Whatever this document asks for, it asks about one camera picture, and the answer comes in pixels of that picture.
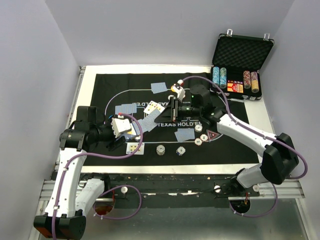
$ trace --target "stack of poker chips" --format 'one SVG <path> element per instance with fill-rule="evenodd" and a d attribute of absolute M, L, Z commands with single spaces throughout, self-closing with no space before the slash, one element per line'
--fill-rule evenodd
<path fill-rule="evenodd" d="M 259 92 L 258 73 L 256 71 L 251 72 L 251 91 L 253 93 Z"/>
<path fill-rule="evenodd" d="M 244 88 L 245 89 L 251 88 L 250 71 L 244 71 L 243 72 L 243 83 L 244 83 Z"/>
<path fill-rule="evenodd" d="M 156 154 L 158 154 L 159 156 L 164 155 L 166 152 L 166 148 L 163 145 L 158 145 L 155 150 L 156 150 Z"/>
<path fill-rule="evenodd" d="M 259 92 L 258 73 L 256 71 L 253 71 L 251 73 L 250 71 L 244 71 L 243 82 L 245 89 L 251 88 L 251 91 L 253 93 Z"/>
<path fill-rule="evenodd" d="M 225 89 L 227 87 L 227 69 L 222 67 L 220 69 L 220 88 Z"/>
<path fill-rule="evenodd" d="M 218 66 L 215 66 L 213 68 L 213 73 L 212 73 L 212 82 L 214 84 L 216 84 L 217 86 L 219 86 L 219 82 L 220 82 L 219 78 L 220 78 L 220 69 Z"/>

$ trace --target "black felt mat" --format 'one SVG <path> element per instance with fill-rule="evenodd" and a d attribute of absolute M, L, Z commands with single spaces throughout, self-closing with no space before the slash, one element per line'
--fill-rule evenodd
<path fill-rule="evenodd" d="M 151 89 L 151 83 L 166 82 L 169 89 L 172 84 L 179 79 L 187 76 L 198 75 L 209 78 L 207 73 L 174 73 L 174 74 L 97 74 L 95 78 L 94 89 L 92 93 L 91 106 L 99 107 L 105 111 L 109 100 L 116 94 L 137 89 Z M 184 88 L 190 88 L 195 84 L 203 84 L 209 87 L 209 84 L 202 79 L 191 79 L 184 84 Z M 116 96 L 109 104 L 106 116 L 115 113 L 115 106 L 121 104 L 138 103 L 148 104 L 150 101 L 157 103 L 166 103 L 171 91 L 153 94 L 151 90 L 127 91 Z M 190 101 L 190 93 L 186 90 L 185 101 Z M 222 101 L 215 95 L 212 95 L 212 102 L 215 106 L 222 106 Z M 231 112 L 239 119 L 248 122 L 248 117 L 244 103 L 230 102 Z M 144 116 L 143 108 L 138 108 L 134 114 L 136 119 L 142 119 Z M 187 121 L 185 126 L 157 126 L 151 132 L 143 135 L 144 142 L 176 142 L 175 132 L 178 128 L 194 128 L 194 122 Z M 165 154 L 159 156 L 156 153 L 157 145 L 165 146 Z M 186 153 L 182 156 L 176 154 L 178 147 L 183 146 Z M 126 153 L 127 144 L 122 145 L 113 152 L 108 151 L 101 143 L 93 151 L 112 156 L 121 156 Z M 197 146 L 194 143 L 147 143 L 144 147 L 144 155 L 134 155 L 123 160 L 111 160 L 88 156 L 85 166 L 165 166 L 165 165 L 206 165 L 206 164 L 253 164 L 258 163 L 257 154 L 244 146 L 242 143 L 223 135 L 210 143 L 203 143 Z"/>

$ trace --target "poker chip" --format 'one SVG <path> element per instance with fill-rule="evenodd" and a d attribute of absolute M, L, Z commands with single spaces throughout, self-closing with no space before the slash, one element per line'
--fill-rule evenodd
<path fill-rule="evenodd" d="M 201 141 L 200 138 L 196 138 L 196 139 L 194 140 L 194 143 L 195 143 L 195 145 L 200 146 L 200 145 L 202 144 L 202 141 Z"/>
<path fill-rule="evenodd" d="M 178 147 L 178 149 L 175 152 L 179 156 L 182 156 L 186 152 L 186 149 L 183 146 L 180 146 L 180 147 Z"/>
<path fill-rule="evenodd" d="M 201 125 L 195 125 L 194 130 L 195 130 L 197 133 L 201 133 L 201 131 L 202 131 L 202 126 L 201 126 Z"/>
<path fill-rule="evenodd" d="M 166 152 L 165 146 L 163 146 L 163 145 L 158 145 L 158 146 L 156 147 L 156 154 L 158 154 L 159 156 L 164 155 L 165 152 Z"/>
<path fill-rule="evenodd" d="M 244 71 L 243 72 L 243 83 L 244 83 L 244 88 L 245 89 L 251 88 L 250 71 Z"/>
<path fill-rule="evenodd" d="M 258 73 L 256 71 L 251 72 L 251 91 L 253 93 L 259 92 Z"/>
<path fill-rule="evenodd" d="M 225 89 L 227 87 L 227 69 L 225 67 L 220 68 L 220 88 Z"/>
<path fill-rule="evenodd" d="M 219 82 L 220 82 L 219 78 L 220 78 L 220 69 L 219 67 L 215 66 L 212 71 L 212 82 L 217 86 L 219 86 Z"/>
<path fill-rule="evenodd" d="M 206 134 L 202 134 L 200 136 L 200 139 L 201 139 L 202 142 L 206 142 L 206 141 L 208 141 L 209 137 Z"/>

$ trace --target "gray wall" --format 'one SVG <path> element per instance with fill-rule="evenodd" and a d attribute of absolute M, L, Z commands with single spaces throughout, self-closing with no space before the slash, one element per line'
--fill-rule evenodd
<path fill-rule="evenodd" d="M 46 0 L 81 65 L 210 64 L 217 37 L 273 36 L 294 0 Z"/>
<path fill-rule="evenodd" d="M 274 39 L 276 48 L 262 72 L 262 90 L 276 133 L 291 135 L 309 164 L 301 180 L 308 212 L 320 226 L 320 2 L 296 0 Z M 295 172 L 303 170 L 300 164 Z"/>
<path fill-rule="evenodd" d="M 43 0 L 0 4 L 0 239 L 27 240 L 79 68 Z"/>

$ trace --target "poker chip case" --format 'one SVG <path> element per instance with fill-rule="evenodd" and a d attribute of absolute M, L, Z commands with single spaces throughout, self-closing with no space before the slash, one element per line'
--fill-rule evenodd
<path fill-rule="evenodd" d="M 263 38 L 233 35 L 228 29 L 227 34 L 220 34 L 212 58 L 211 79 L 213 79 L 213 67 L 226 68 L 228 87 L 222 88 L 227 98 L 241 100 L 260 100 L 262 98 L 261 79 L 259 71 L 264 64 L 275 41 L 269 39 L 269 34 Z M 252 92 L 251 88 L 244 88 L 244 71 L 257 72 L 258 91 Z M 238 91 L 234 92 L 232 84 L 240 84 Z M 214 86 L 210 91 L 220 95 Z"/>

